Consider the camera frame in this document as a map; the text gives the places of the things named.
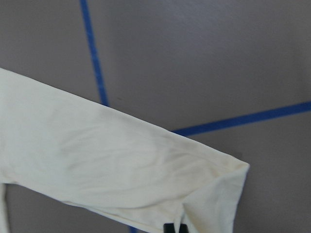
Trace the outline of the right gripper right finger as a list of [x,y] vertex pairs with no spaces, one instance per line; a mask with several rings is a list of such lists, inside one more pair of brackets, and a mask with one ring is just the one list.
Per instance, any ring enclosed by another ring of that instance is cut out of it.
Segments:
[[180,225],[178,233],[187,233],[187,225]]

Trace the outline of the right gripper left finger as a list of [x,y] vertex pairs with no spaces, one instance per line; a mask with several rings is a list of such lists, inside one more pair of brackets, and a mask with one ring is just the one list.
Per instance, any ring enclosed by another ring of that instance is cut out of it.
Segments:
[[163,225],[164,233],[174,233],[174,225]]

